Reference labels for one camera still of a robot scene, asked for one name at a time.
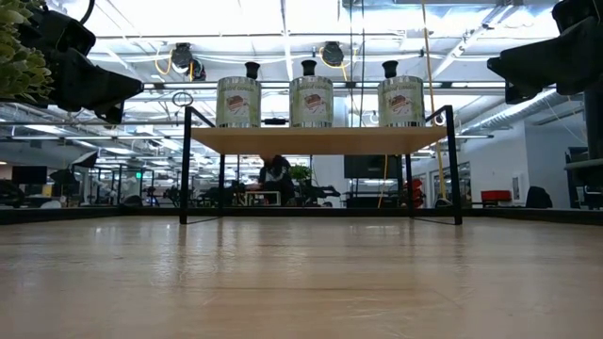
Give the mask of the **person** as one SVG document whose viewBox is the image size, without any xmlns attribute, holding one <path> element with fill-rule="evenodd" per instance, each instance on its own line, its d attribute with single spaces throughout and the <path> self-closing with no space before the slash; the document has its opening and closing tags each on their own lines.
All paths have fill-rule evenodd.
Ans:
<svg viewBox="0 0 603 339">
<path fill-rule="evenodd" d="M 265 191 L 278 191 L 281 205 L 286 206 L 295 197 L 294 184 L 289 173 L 290 163 L 279 154 L 261 154 L 260 158 L 264 162 L 258 179 L 260 188 Z"/>
</svg>

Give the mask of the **black and white studio lamp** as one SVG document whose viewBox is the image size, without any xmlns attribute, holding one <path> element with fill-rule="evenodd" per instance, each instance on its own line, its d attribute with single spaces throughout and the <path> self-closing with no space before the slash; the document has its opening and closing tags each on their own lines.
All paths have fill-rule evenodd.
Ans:
<svg viewBox="0 0 603 339">
<path fill-rule="evenodd" d="M 98 151 L 83 153 L 70 164 L 70 167 L 81 167 L 91 169 L 96 165 L 98 155 Z"/>
</svg>

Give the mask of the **green artificial plant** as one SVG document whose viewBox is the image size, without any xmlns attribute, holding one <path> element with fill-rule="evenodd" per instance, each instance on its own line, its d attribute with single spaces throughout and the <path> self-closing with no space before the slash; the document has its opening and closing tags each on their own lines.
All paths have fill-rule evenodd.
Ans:
<svg viewBox="0 0 603 339">
<path fill-rule="evenodd" d="M 0 101 L 40 104 L 48 99 L 53 80 L 43 52 L 24 45 L 27 33 L 39 35 L 34 15 L 46 10 L 45 0 L 0 0 Z"/>
</svg>

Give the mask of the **green potted plant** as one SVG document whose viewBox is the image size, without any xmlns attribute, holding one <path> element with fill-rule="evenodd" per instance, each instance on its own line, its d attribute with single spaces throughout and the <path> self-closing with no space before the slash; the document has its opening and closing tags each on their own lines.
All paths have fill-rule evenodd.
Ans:
<svg viewBox="0 0 603 339">
<path fill-rule="evenodd" d="M 312 181 L 312 170 L 303 165 L 295 165 L 289 169 L 291 178 L 300 185 L 309 185 Z"/>
</svg>

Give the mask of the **black office chair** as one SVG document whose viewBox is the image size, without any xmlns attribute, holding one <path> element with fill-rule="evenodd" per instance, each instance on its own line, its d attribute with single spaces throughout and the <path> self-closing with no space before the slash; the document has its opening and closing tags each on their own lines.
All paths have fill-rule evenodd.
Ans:
<svg viewBox="0 0 603 339">
<path fill-rule="evenodd" d="M 547 209 L 553 206 L 550 195 L 539 186 L 531 186 L 526 198 L 526 207 L 532 209 Z"/>
</svg>

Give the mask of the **black monitor screen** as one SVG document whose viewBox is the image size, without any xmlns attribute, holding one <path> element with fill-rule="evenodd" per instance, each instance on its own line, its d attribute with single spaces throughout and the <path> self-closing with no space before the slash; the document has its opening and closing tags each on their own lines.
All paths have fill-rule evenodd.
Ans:
<svg viewBox="0 0 603 339">
<path fill-rule="evenodd" d="M 11 181 L 15 185 L 45 185 L 48 168 L 46 166 L 13 166 Z"/>
<path fill-rule="evenodd" d="M 398 179 L 403 176 L 395 155 L 345 155 L 344 177 L 348 179 Z"/>
</svg>

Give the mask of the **silver labelled candle tin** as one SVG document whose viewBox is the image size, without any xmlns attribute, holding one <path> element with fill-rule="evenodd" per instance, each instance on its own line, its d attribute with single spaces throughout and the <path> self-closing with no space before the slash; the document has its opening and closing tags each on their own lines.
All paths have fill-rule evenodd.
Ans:
<svg viewBox="0 0 603 339">
<path fill-rule="evenodd" d="M 334 121 L 334 85 L 323 76 L 298 77 L 289 83 L 289 126 L 330 128 Z"/>
<path fill-rule="evenodd" d="M 425 125 L 423 81 L 415 76 L 396 76 L 377 87 L 380 127 Z"/>
<path fill-rule="evenodd" d="M 243 76 L 218 81 L 216 126 L 251 128 L 261 125 L 261 85 Z"/>
</svg>

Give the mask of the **black table edge rail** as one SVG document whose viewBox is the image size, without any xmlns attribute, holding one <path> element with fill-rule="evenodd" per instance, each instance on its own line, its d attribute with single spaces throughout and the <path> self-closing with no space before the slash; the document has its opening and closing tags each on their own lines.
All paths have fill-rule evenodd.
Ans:
<svg viewBox="0 0 603 339">
<path fill-rule="evenodd" d="M 452 218 L 454 211 L 444 209 L 368 209 L 368 208 L 285 208 L 228 207 L 191 208 L 190 217 L 308 217 L 308 218 Z M 0 225 L 109 217 L 177 217 L 178 208 L 153 207 L 76 207 L 58 209 L 0 209 Z M 603 211 L 554 210 L 528 208 L 463 209 L 463 218 L 510 218 L 557 223 L 603 226 Z"/>
</svg>

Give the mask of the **wooden shelf with black frame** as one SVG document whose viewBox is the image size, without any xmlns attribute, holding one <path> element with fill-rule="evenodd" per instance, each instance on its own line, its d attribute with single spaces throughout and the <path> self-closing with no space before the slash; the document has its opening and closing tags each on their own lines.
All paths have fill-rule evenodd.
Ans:
<svg viewBox="0 0 603 339">
<path fill-rule="evenodd" d="M 459 186 L 456 134 L 451 105 L 444 105 L 428 117 L 445 115 L 447 125 L 411 127 L 286 127 L 286 128 L 224 128 L 216 127 L 192 106 L 184 113 L 184 144 L 182 152 L 182 196 L 179 220 L 187 222 L 188 176 L 191 141 L 196 140 L 221 156 L 227 154 L 305 154 L 305 155 L 404 155 L 411 166 L 411 154 L 444 138 L 448 143 L 454 223 L 463 223 Z"/>
</svg>

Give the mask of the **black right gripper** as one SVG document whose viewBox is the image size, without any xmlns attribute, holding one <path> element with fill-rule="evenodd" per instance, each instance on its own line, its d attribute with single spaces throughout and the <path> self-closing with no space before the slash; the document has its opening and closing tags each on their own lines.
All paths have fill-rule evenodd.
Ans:
<svg viewBox="0 0 603 339">
<path fill-rule="evenodd" d="M 532 100 L 554 85 L 575 94 L 603 80 L 603 0 L 561 0 L 551 15 L 560 36 L 502 51 L 487 68 L 502 77 L 505 103 Z"/>
</svg>

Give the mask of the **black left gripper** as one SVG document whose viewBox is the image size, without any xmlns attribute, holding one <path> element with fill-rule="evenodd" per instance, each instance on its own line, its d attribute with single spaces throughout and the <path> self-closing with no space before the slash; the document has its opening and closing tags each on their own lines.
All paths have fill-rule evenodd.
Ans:
<svg viewBox="0 0 603 339">
<path fill-rule="evenodd" d="M 50 102 L 66 111 L 86 108 L 102 121 L 121 124 L 123 103 L 143 92 L 143 84 L 92 64 L 85 56 L 96 38 L 76 19 L 54 10 L 32 13 L 28 23 L 18 25 L 19 40 L 25 47 L 53 51 Z"/>
</svg>

